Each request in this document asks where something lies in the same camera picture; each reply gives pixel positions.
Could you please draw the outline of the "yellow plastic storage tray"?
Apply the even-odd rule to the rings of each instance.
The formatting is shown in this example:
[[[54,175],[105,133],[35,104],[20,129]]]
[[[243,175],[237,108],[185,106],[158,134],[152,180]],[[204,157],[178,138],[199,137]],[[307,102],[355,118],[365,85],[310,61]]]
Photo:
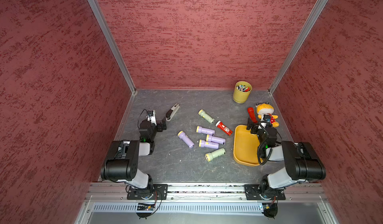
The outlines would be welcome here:
[[[258,136],[251,134],[245,125],[238,125],[234,132],[233,156],[234,160],[241,165],[259,166],[257,150],[259,146]]]

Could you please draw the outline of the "purple flashlight top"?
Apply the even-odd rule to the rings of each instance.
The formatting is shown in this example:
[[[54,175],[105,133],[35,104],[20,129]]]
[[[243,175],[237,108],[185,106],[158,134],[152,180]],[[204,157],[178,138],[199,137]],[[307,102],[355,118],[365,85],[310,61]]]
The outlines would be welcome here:
[[[196,132],[197,133],[206,134],[206,135],[212,135],[212,136],[215,135],[215,131],[213,129],[204,128],[204,127],[201,127],[201,126],[197,126],[196,127]]]

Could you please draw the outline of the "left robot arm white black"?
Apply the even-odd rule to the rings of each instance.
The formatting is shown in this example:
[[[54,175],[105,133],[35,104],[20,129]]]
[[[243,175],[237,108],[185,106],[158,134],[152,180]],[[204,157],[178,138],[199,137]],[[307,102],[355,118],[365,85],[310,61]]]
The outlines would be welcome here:
[[[126,185],[128,200],[165,200],[167,184],[154,184],[152,177],[138,169],[141,156],[152,155],[157,132],[167,129],[166,119],[154,124],[143,120],[139,140],[113,141],[101,167],[101,179]]]

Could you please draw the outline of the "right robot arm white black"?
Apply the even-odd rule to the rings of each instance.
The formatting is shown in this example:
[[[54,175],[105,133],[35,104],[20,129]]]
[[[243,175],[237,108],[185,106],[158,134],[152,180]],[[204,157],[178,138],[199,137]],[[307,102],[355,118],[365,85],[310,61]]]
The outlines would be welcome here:
[[[285,200],[287,187],[325,179],[326,169],[310,143],[278,142],[278,131],[267,121],[254,123],[248,118],[246,129],[257,135],[256,158],[259,165],[284,163],[279,171],[264,175],[259,184],[245,185],[247,200]]]

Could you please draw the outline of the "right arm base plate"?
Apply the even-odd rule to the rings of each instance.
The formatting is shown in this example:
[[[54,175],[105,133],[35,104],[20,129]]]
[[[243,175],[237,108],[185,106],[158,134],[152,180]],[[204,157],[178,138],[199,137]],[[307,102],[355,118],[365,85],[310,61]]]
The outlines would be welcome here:
[[[284,190],[261,187],[258,184],[244,185],[244,193],[248,201],[285,201]]]

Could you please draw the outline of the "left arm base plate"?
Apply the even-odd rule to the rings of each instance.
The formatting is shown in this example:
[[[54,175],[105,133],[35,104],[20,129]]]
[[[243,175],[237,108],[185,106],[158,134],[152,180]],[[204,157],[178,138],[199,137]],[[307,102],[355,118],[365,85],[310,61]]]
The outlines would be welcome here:
[[[145,189],[130,187],[127,192],[127,200],[165,200],[167,198],[168,187],[168,184],[150,184]]]

